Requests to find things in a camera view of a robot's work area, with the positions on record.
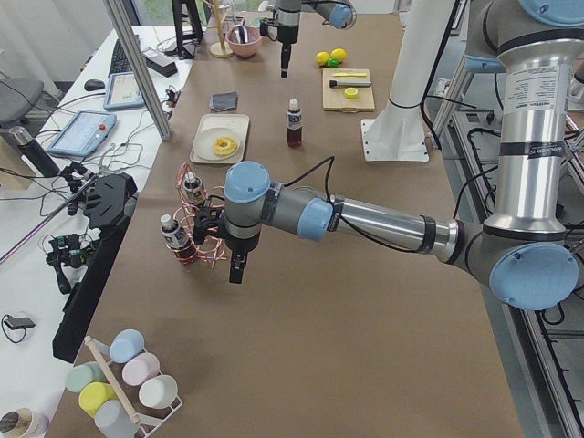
lime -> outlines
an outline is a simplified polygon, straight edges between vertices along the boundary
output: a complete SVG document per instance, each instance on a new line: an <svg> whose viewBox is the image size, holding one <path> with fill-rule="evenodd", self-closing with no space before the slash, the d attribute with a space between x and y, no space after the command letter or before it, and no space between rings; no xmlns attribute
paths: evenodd
<svg viewBox="0 0 584 438"><path fill-rule="evenodd" d="M344 48L335 48L332 52L330 52L330 57L336 59L340 64L347 58L347 50Z"/></svg>
<svg viewBox="0 0 584 438"><path fill-rule="evenodd" d="M319 64L321 67L324 67L327 65L327 61L329 60L330 56L328 52L318 52L317 53L317 64Z"/></svg>
<svg viewBox="0 0 584 438"><path fill-rule="evenodd" d="M327 67L329 68L337 68L338 66L339 61L333 57L327 61Z"/></svg>

pink cup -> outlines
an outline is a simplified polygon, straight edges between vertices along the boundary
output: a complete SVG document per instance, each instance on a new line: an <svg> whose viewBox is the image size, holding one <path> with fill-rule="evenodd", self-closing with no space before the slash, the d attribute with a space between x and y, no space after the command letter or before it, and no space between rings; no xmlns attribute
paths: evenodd
<svg viewBox="0 0 584 438"><path fill-rule="evenodd" d="M124 365L121 377L130 386L142 385L147 379L156 376L161 363L152 353L142 353Z"/></svg>

yellow cup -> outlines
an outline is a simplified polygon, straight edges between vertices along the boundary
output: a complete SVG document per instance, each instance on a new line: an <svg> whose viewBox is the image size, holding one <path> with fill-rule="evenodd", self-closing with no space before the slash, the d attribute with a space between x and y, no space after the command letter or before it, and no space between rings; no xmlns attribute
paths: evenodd
<svg viewBox="0 0 584 438"><path fill-rule="evenodd" d="M93 418L103 403L117 399L118 396L111 385L94 381L83 388L79 394L79 407Z"/></svg>

wooden dowel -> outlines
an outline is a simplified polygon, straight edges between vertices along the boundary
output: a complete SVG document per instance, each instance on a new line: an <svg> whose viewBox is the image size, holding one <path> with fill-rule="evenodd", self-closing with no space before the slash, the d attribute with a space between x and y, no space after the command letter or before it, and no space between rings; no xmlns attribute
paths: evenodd
<svg viewBox="0 0 584 438"><path fill-rule="evenodd" d="M85 337L85 345L87 346L87 348L89 349L89 351L93 355L93 358L95 359L95 361L98 363L99 367L101 368L101 371L103 371L103 374L106 376L106 379L108 379L108 382L111 385L111 388L114 390L114 392L118 396L118 399L120 400L121 405L123 406L124 410L128 413L128 415L130 416L131 422L133 422L134 424L140 423L140 415L136 412L134 407L131 405L130 400L126 396L126 393L124 392L124 390L121 388L120 384L118 383L116 376L113 375L113 372L111 372L110 367L108 366L108 363L105 361L105 359L103 359L103 356L101 356L101 353L99 352L99 347L98 347L96 342L97 341L94 340L91 336Z"/></svg>

small box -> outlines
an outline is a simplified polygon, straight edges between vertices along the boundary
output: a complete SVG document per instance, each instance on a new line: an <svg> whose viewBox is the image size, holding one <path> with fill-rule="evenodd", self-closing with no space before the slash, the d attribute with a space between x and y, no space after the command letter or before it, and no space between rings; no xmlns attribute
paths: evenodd
<svg viewBox="0 0 584 438"><path fill-rule="evenodd" d="M146 66L159 72L166 78L178 71L174 61L158 50L148 47L142 54L146 59Z"/></svg>

